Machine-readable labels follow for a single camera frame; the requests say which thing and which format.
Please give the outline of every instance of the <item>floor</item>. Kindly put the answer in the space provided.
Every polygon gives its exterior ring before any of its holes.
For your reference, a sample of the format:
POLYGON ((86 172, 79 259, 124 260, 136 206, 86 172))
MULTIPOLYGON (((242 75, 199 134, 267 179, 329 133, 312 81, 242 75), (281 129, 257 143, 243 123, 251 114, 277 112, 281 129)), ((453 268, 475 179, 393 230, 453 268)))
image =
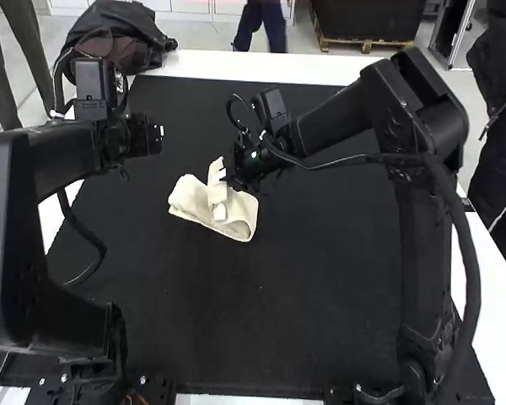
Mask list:
MULTIPOLYGON (((74 17, 40 16, 40 31, 47 60, 51 66, 57 57, 66 33, 73 23, 74 17)), ((229 50, 236 24, 203 23, 186 21, 158 21, 159 28, 169 36, 174 36, 182 49, 229 50)), ((480 132, 487 122, 485 104, 476 86, 471 72, 444 71, 428 54, 429 38, 433 32, 433 21, 424 21, 418 31, 416 43, 432 60, 433 65, 446 83, 453 89, 465 106, 471 121, 471 132, 466 143, 465 163, 460 172, 460 182, 466 189, 476 168, 476 162, 482 143, 478 141, 480 132)), ((473 29, 466 34, 460 54, 464 56, 473 41, 481 34, 482 27, 474 23, 473 29)), ((22 56, 19 45, 13 37, 8 23, 0 14, 0 35, 3 53, 6 60, 8 76, 19 106, 19 116, 25 126, 36 125, 46 119, 39 94, 35 91, 35 83, 30 75, 28 65, 22 56)), ((292 53, 320 54, 320 49, 313 34, 313 27, 306 8, 298 8, 293 27, 288 28, 288 47, 292 53)), ((252 51, 267 51, 267 40, 264 32, 254 36, 252 51)), ((390 57, 394 50, 389 47, 374 47, 372 57, 390 57)), ((330 50, 331 55, 361 55, 359 46, 339 46, 330 50)), ((464 57, 459 57, 458 68, 465 68, 464 57)), ((66 89, 66 96, 73 95, 72 86, 66 89)))

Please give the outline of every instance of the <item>black mat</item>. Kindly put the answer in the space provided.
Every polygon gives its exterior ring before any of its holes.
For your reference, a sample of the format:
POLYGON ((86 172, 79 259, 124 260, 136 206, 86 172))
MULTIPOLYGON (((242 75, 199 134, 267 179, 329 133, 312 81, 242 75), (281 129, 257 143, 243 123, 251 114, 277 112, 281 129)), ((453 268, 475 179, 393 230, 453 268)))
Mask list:
MULTIPOLYGON (((208 164, 233 142, 224 112, 229 94, 249 98, 266 86, 135 80, 132 110, 164 124, 165 151, 129 162, 129 182, 106 175, 84 183, 73 208, 109 255, 78 291, 116 302, 126 317, 131 364, 163 369, 182 391, 315 397, 327 384, 396 384, 401 270, 396 202, 384 168, 284 175, 261 197, 248 244, 167 213, 178 178, 193 173, 205 181, 208 164)), ((282 89, 295 115, 337 91, 282 89)), ((370 133, 327 155, 375 149, 370 133)), ((62 226, 48 255, 53 278, 69 279, 92 257, 62 226)), ((27 369, 38 378, 48 363, 19 356, 5 381, 27 369)), ((489 394, 475 358, 461 383, 489 394)))

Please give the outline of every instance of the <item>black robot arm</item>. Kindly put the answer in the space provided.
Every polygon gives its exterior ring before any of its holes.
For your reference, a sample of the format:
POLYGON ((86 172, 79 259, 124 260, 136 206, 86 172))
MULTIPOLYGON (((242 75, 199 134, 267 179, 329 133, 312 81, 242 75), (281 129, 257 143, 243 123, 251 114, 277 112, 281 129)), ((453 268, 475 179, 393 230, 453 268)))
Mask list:
POLYGON ((0 132, 0 350, 57 356, 69 386, 95 384, 105 401, 120 403, 127 357, 120 309, 50 279, 38 202, 126 159, 159 154, 163 133, 144 114, 115 114, 112 66, 99 59, 75 66, 75 121, 0 132))
POLYGON ((386 393, 355 386, 362 404, 444 403, 471 348, 480 310, 480 276, 466 216, 455 193, 468 119, 460 102, 417 49, 365 68, 360 79, 310 113, 291 119, 278 89, 251 101, 259 134, 240 129, 224 156, 226 180, 257 188, 273 171, 295 166, 326 170, 385 165, 399 206, 402 262, 401 327, 397 353, 402 386, 386 393), (379 152, 310 163, 308 157, 373 129, 379 152), (451 230, 455 225, 466 266, 467 302, 458 327, 450 295, 451 230))

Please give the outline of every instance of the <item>table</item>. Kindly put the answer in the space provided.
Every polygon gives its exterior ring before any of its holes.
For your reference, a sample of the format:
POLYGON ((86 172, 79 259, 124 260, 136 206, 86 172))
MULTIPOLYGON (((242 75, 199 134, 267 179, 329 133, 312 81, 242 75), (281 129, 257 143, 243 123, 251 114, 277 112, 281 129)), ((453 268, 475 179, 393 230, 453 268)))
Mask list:
MULTIPOLYGON (((163 68, 146 74, 252 82, 349 85, 358 78, 362 68, 376 60, 372 57, 178 51, 168 57, 163 68)), ((67 188, 70 200, 77 195, 81 183, 79 181, 67 188)), ((45 246, 48 249, 63 220, 55 198, 50 198, 40 205, 40 218, 45 246)), ((504 405, 506 404, 506 261, 477 214, 468 213, 467 218, 476 244, 482 274, 482 314, 473 347, 497 400, 496 403, 504 405)), ((465 304, 465 272, 456 236, 453 244, 452 296, 458 311, 462 313, 465 304)), ((24 403, 28 391, 29 389, 0 388, 0 403, 20 405, 24 403)), ((187 403, 207 405, 217 401, 217 398, 180 396, 178 401, 182 405, 187 403)), ((225 402, 232 401, 233 398, 225 398, 225 402)))

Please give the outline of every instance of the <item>white towel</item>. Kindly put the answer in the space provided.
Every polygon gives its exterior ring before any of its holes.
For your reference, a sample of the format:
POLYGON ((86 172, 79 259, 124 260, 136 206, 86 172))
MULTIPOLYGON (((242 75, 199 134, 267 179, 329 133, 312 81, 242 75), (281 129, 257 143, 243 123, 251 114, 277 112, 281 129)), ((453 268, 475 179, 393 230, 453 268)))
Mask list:
POLYGON ((240 242, 249 242, 256 229, 258 200, 229 187, 223 158, 212 162, 207 185, 194 175, 183 175, 169 196, 169 213, 197 222, 240 242))

